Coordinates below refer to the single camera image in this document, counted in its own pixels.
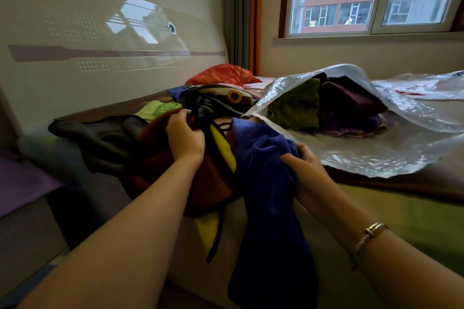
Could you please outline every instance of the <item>gold bracelet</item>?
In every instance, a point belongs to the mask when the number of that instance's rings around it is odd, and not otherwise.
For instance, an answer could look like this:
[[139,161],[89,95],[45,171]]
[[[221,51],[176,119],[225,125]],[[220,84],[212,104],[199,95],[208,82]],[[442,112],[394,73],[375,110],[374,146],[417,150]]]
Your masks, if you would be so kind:
[[377,237],[379,234],[381,234],[385,230],[389,230],[388,226],[380,222],[377,222],[364,230],[364,233],[365,233],[364,237],[361,238],[361,240],[355,245],[355,251],[350,256],[351,269],[353,271],[358,268],[358,265],[356,264],[356,255],[364,247],[366,242],[369,239]]

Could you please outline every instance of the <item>headboard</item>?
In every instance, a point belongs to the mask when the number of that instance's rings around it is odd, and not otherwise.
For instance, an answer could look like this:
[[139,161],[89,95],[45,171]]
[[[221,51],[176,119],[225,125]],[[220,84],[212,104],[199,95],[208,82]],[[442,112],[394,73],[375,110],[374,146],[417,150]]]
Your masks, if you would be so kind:
[[144,0],[2,0],[0,88],[18,133],[227,62],[209,21]]

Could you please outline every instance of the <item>hand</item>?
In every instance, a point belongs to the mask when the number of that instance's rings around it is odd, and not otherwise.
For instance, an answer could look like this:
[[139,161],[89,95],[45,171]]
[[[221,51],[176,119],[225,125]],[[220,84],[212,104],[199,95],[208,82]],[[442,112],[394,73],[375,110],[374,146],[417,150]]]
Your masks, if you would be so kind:
[[285,154],[281,156],[281,160],[297,174],[299,185],[295,197],[311,214],[321,218],[327,210],[327,204],[342,192],[306,145],[297,143],[297,148],[302,159]]
[[190,110],[182,109],[171,115],[166,132],[174,160],[187,159],[198,169],[205,155],[205,136],[201,130],[192,130],[189,127],[188,113]]

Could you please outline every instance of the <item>forearm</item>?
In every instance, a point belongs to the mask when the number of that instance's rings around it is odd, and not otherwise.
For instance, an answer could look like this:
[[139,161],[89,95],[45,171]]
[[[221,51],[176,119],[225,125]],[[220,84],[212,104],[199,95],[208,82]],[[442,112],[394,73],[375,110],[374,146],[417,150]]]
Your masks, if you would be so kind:
[[[328,183],[318,202],[316,216],[348,253],[353,253],[367,227],[382,221],[368,216],[335,184]],[[368,240],[356,259],[390,308],[464,307],[464,279],[391,231]]]
[[197,164],[176,161],[21,304],[26,308],[154,308]]

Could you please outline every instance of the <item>plastic bag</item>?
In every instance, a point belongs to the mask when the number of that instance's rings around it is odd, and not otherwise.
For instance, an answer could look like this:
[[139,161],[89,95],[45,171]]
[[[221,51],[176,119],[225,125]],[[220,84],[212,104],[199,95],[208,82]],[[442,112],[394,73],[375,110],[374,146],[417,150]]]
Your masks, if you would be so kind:
[[[389,129],[379,135],[356,139],[285,130],[267,119],[266,108],[270,103],[321,72],[328,77],[347,76],[378,97],[389,108],[384,114]],[[336,65],[277,78],[246,114],[264,120],[287,138],[308,145],[324,165],[368,177],[387,178],[419,171],[438,160],[450,147],[464,142],[464,125],[390,88],[374,86],[355,65]]]
[[406,73],[372,83],[417,100],[464,100],[464,71],[443,75]]

